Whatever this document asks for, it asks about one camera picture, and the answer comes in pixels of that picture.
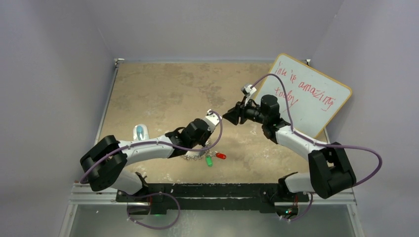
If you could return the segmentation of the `key with green tag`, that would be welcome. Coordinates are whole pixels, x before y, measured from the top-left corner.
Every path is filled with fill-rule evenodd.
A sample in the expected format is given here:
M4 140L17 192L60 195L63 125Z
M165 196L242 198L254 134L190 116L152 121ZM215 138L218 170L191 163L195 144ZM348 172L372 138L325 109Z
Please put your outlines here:
M212 157L211 156L206 156L206 163L208 167L212 167L213 166L213 161L212 161Z

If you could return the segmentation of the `silver disc with keyrings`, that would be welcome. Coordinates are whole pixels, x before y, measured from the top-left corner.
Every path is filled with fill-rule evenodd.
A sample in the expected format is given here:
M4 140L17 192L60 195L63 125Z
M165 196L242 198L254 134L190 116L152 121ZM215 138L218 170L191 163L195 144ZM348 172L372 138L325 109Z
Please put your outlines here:
M186 154L182 155L181 158L185 160L199 160L202 158L206 158L207 156L213 156L215 154L215 151L212 151L211 149L207 149L212 145L212 140L208 139L204 146L197 145L194 147L195 150L205 149L204 151L187 151Z

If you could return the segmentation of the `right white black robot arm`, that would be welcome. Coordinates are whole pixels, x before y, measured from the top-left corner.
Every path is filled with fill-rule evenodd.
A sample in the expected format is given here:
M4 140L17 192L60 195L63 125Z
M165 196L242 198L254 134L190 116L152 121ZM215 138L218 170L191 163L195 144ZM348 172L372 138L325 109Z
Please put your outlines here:
M307 173L294 172L278 180L277 194L284 201L291 200L300 192L316 193L327 199L357 182L346 151L340 144L327 144L299 136L291 129L291 124L281 118L276 96L264 95L260 104L254 100L237 102L222 117L234 125L247 120L260 123L267 139L308 161Z

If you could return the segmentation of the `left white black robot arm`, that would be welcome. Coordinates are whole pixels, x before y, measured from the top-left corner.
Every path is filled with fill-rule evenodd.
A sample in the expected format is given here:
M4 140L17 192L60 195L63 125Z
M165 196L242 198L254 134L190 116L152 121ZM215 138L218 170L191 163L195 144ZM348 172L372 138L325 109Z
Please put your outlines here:
M119 141L114 135L105 136L80 159L84 174L79 182L89 184L95 192L106 188L118 189L135 202L141 202L147 197L145 178L126 171L126 166L155 158L175 158L187 152L206 151L205 144L217 127L223 128L222 119L210 115L154 139Z

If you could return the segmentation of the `keys with red green tags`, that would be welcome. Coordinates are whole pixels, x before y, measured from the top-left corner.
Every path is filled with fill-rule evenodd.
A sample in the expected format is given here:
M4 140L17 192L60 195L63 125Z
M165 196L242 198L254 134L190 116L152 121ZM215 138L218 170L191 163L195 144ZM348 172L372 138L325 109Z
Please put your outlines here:
M226 155L225 154L219 153L219 152L216 152L216 151L213 151L211 153L211 156L212 157L216 157L216 158L220 158L220 159L226 159Z

